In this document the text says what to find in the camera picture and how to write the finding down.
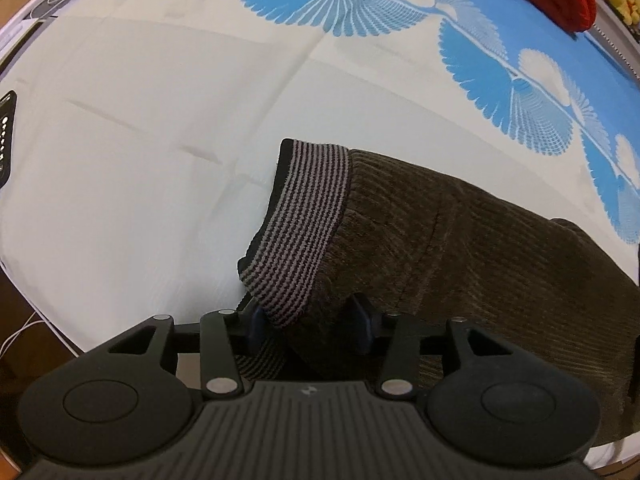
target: striped cuff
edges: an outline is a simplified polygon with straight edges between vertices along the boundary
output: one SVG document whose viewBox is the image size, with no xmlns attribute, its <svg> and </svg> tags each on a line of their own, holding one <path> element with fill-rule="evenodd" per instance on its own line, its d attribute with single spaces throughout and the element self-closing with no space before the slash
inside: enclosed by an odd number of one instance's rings
<svg viewBox="0 0 640 480">
<path fill-rule="evenodd" d="M 248 381 L 275 379 L 286 362 L 286 343 L 280 336 L 269 336 L 255 356 L 237 355 L 238 373 Z"/>
<path fill-rule="evenodd" d="M 285 139 L 262 227 L 238 273 L 271 323 L 283 328 L 302 313 L 344 204 L 348 150 Z"/>
</svg>

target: black electronic device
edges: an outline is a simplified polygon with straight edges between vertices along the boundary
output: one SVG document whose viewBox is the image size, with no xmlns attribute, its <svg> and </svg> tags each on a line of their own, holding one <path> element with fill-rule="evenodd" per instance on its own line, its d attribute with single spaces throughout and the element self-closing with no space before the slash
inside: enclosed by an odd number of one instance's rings
<svg viewBox="0 0 640 480">
<path fill-rule="evenodd" d="M 0 189 L 11 173 L 11 138 L 17 99 L 13 90 L 0 99 Z"/>
<path fill-rule="evenodd" d="M 270 326 L 250 301 L 199 324 L 154 316 L 33 383 L 18 420 L 24 480 L 588 480 L 600 408 L 580 381 L 463 319 L 381 314 L 356 294 L 338 323 L 378 380 L 255 381 Z M 199 390 L 175 377 L 200 352 Z M 418 385 L 420 356 L 444 378 Z"/>
</svg>

